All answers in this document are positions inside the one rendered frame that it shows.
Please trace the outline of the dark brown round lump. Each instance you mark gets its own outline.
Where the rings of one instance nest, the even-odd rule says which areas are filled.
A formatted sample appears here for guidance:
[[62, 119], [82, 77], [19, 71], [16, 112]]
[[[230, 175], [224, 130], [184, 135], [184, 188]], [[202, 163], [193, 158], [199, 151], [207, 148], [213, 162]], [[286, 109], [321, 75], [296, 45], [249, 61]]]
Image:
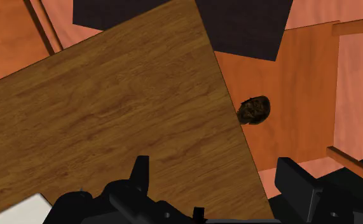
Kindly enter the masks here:
[[258, 96], [243, 101], [237, 111], [241, 125], [258, 125], [270, 115], [270, 100], [266, 96]]

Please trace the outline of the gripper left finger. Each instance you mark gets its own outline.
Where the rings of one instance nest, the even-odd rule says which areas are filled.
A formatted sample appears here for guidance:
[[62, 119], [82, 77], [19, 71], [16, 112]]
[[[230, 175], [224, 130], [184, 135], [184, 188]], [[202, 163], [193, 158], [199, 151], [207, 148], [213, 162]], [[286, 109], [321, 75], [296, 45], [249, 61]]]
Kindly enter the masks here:
[[60, 196], [43, 224], [195, 224], [168, 202], [147, 196], [149, 157], [138, 156], [128, 179], [108, 183], [94, 198], [80, 190]]

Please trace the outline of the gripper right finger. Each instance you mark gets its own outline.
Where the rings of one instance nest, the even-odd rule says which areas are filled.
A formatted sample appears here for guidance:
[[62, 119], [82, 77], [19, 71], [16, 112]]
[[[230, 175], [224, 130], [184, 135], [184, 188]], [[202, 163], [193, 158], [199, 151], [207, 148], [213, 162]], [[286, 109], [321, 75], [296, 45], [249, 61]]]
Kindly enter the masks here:
[[346, 168], [314, 178], [280, 157], [274, 183], [274, 217], [283, 224], [363, 224], [363, 179]]

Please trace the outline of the white flat object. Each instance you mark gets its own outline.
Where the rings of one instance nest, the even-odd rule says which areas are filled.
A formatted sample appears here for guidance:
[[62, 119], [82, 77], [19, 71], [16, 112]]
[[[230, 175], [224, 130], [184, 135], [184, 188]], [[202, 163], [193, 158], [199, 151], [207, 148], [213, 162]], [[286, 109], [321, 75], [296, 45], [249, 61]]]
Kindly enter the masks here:
[[52, 205], [40, 193], [0, 212], [0, 224], [43, 224]]

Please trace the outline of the orange wooden chair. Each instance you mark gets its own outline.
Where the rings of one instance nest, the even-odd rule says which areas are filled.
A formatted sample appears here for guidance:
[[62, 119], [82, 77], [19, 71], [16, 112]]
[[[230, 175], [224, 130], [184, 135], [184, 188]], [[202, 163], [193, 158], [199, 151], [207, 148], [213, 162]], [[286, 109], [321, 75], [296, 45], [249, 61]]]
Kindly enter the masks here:
[[306, 162], [329, 157], [363, 178], [363, 164], [334, 147], [339, 39], [363, 33], [363, 19], [327, 22], [284, 32], [275, 61], [217, 52], [216, 58], [236, 108], [266, 96], [270, 115], [245, 125], [259, 171], [279, 157]]

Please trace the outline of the brown wooden table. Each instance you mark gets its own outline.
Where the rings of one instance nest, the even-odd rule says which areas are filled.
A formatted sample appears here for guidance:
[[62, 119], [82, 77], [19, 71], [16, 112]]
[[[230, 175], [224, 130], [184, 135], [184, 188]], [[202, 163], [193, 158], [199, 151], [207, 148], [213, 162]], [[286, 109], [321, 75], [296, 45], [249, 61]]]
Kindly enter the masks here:
[[170, 0], [0, 79], [0, 212], [92, 195], [150, 157], [149, 196], [212, 219], [273, 213], [195, 0]]

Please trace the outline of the orange wooden furniture panel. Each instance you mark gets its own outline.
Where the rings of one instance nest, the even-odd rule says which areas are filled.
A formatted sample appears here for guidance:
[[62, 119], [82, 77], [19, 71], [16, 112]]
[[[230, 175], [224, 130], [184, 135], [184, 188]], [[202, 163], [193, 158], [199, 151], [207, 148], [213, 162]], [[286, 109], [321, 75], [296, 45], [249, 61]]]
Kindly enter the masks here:
[[0, 79], [61, 50], [43, 0], [0, 0]]

